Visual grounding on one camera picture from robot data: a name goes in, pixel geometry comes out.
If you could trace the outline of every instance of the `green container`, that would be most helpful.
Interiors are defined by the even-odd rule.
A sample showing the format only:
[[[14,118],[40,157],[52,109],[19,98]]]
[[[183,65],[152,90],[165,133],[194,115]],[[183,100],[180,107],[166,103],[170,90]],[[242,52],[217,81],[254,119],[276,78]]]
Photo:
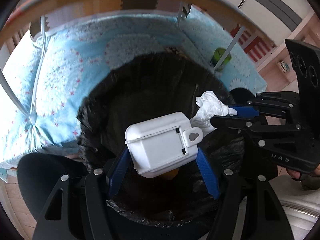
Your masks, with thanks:
[[[215,67],[219,59],[222,57],[223,53],[226,51],[224,48],[217,48],[213,54],[213,57],[210,61],[210,66]],[[221,66],[216,69],[216,71],[222,71],[225,65],[231,60],[231,54],[229,54],[226,59],[222,62]]]

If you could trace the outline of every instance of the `white crib bar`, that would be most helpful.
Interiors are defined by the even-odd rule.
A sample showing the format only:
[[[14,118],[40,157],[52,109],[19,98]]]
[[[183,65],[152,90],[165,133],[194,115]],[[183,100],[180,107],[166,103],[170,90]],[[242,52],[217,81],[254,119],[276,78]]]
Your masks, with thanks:
[[[181,21],[183,6],[184,6],[184,2],[180,2],[180,7],[179,7],[179,11],[178,11],[178,16],[177,16],[177,22],[176,22],[177,27],[179,27],[179,23]]]
[[[47,51],[47,42],[46,42],[46,37],[45,37],[45,17],[44,16],[41,16],[41,35],[42,35],[42,43],[43,43],[42,55],[41,55],[41,59],[40,59],[40,62],[39,62],[38,69],[37,69],[35,83],[34,83],[34,86],[33,86],[30,112],[26,110],[26,108],[22,105],[22,103],[16,97],[16,95],[14,94],[12,89],[10,88],[7,80],[5,79],[2,71],[0,71],[0,84],[3,87],[4,91],[7,93],[8,97],[16,105],[16,107],[26,117],[28,117],[30,119],[32,124],[36,123],[36,89],[37,89],[37,86],[38,86],[41,65],[42,65],[42,62],[43,62],[43,59],[44,59],[44,55],[45,55],[45,53]]]
[[[242,33],[244,33],[245,31],[245,27],[241,26],[241,28],[239,29],[239,31],[237,32],[236,36],[233,38],[233,40],[231,41],[231,43],[229,44],[228,48],[226,49],[226,51],[223,53],[222,57],[219,59],[219,61],[217,62],[217,64],[215,65],[214,69],[217,69],[218,67],[221,66],[221,64],[223,63],[223,61],[227,58],[227,56],[229,55],[230,51],[233,49],[233,47],[237,44],[238,40],[240,39]]]
[[[44,56],[47,52],[47,39],[45,36],[45,17],[44,17],[44,15],[42,15],[40,19],[41,19],[41,36],[42,36],[42,54],[41,54],[41,58],[39,61],[39,66],[38,66],[37,73],[36,73],[35,83],[33,85],[33,90],[32,90],[32,99],[31,99],[31,106],[30,106],[30,120],[31,120],[32,124],[35,124],[36,119],[37,119],[36,93],[37,93],[37,87],[38,87],[38,81],[39,81],[42,62],[43,62]]]

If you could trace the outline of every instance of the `white tissue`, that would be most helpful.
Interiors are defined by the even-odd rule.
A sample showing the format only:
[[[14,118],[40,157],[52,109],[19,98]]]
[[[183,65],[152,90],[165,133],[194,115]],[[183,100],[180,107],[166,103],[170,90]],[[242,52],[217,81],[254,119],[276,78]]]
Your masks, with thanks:
[[[190,123],[192,127],[201,128],[203,137],[216,129],[210,124],[210,119],[214,115],[238,114],[235,109],[223,104],[212,91],[204,92],[201,97],[197,97],[196,104],[200,106],[200,109],[190,119]]]

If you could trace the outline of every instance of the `red and white striped object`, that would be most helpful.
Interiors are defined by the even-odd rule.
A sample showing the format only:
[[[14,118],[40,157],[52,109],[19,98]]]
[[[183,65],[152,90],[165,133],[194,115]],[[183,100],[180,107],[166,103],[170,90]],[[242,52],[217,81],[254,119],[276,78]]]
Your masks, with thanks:
[[[240,26],[234,28],[230,34],[232,37],[236,36],[239,31]],[[254,61],[258,62],[262,59],[266,54],[272,51],[276,45],[275,44],[267,44],[265,41],[257,36],[256,34],[251,34],[248,30],[245,30],[239,39],[239,44],[242,49],[249,57]]]

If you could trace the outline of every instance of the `crib rail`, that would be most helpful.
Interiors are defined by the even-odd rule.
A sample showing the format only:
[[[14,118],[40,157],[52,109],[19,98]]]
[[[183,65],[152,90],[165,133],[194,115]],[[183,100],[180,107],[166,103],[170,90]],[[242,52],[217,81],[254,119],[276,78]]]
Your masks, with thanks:
[[[27,116],[31,123],[34,124],[36,121],[36,87],[38,84],[39,73],[41,69],[41,64],[46,51],[45,44],[45,31],[44,31],[44,15],[54,15],[61,8],[65,8],[67,6],[73,6],[75,4],[90,4],[93,2],[93,6],[99,2],[99,6],[96,6],[96,9],[89,10],[89,12],[85,12],[85,10],[78,15],[78,17],[82,17],[83,14],[86,15],[94,15],[99,13],[107,13],[107,12],[119,12],[119,11],[134,11],[135,9],[144,9],[149,10],[150,12],[155,12],[157,10],[160,11],[170,11],[175,12],[177,15],[177,25],[179,26],[179,21],[183,14],[187,14],[189,7],[191,4],[196,5],[202,10],[206,11],[211,17],[215,18],[218,23],[222,26],[227,22],[228,27],[230,23],[235,26],[241,26],[239,33],[235,35],[234,40],[229,45],[228,49],[225,52],[218,62],[219,64],[223,62],[223,59],[228,55],[230,50],[236,44],[238,39],[241,37],[242,32],[245,29],[250,30],[251,33],[255,33],[260,37],[268,40],[267,35],[263,33],[248,17],[246,17],[238,8],[234,7],[226,0],[29,0],[26,3],[22,4],[15,12],[12,13],[6,25],[0,32],[0,46],[4,44],[4,42],[10,38],[18,29],[22,28],[26,25],[26,23],[32,22],[35,19],[38,19],[41,16],[41,30],[42,30],[42,38],[43,38],[43,52],[40,60],[40,65],[37,70],[36,80],[33,89],[31,109],[27,110],[20,103],[18,98],[15,96],[11,88],[9,87],[7,81],[5,80],[2,72],[0,73],[0,83],[8,96],[14,102],[14,104],[18,107],[20,111],[23,112],[25,116]]]

